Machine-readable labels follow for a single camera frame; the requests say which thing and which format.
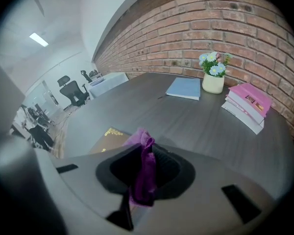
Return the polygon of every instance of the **ceiling light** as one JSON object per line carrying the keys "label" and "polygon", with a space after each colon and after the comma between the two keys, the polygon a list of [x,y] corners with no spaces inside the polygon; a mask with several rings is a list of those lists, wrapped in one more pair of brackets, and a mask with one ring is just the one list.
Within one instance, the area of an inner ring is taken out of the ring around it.
{"label": "ceiling light", "polygon": [[43,47],[46,47],[48,45],[48,43],[40,36],[38,36],[36,33],[31,34],[29,37],[32,40],[35,40],[37,43],[41,44]]}

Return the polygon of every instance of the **office chair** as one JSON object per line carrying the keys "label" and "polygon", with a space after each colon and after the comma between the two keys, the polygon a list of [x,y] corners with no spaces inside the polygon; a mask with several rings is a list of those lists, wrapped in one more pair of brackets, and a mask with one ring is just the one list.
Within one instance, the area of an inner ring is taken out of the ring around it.
{"label": "office chair", "polygon": [[69,81],[70,78],[68,76],[63,76],[58,80],[59,87],[63,86],[60,89],[60,93],[66,96],[71,101],[72,105],[80,107],[85,104],[88,93],[87,91],[83,93],[75,80],[68,83]]}

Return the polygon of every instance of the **flower pot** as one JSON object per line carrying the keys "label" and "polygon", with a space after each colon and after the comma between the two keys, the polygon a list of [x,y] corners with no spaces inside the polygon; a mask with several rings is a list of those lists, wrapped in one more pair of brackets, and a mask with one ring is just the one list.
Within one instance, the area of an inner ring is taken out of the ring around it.
{"label": "flower pot", "polygon": [[224,86],[224,77],[215,77],[207,73],[204,75],[202,88],[210,93],[220,94]]}

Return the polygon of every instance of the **person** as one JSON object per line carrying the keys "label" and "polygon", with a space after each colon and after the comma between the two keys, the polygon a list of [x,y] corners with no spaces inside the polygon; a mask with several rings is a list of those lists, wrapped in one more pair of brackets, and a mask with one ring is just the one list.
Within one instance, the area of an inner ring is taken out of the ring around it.
{"label": "person", "polygon": [[23,129],[26,129],[33,136],[36,142],[43,147],[44,150],[50,151],[49,147],[53,147],[52,138],[42,129],[37,120],[35,120],[30,115],[25,105],[22,104],[20,106],[14,120]]}

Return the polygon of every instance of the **purple cloth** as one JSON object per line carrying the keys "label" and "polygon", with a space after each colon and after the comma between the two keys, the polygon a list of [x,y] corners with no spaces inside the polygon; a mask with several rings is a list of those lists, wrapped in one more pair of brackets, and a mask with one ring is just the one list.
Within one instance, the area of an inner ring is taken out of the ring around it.
{"label": "purple cloth", "polygon": [[156,158],[151,152],[151,147],[155,143],[155,139],[149,135],[146,129],[138,128],[123,145],[137,143],[140,143],[142,146],[142,168],[138,172],[134,185],[130,187],[130,201],[140,206],[152,206],[154,192],[157,188]]}

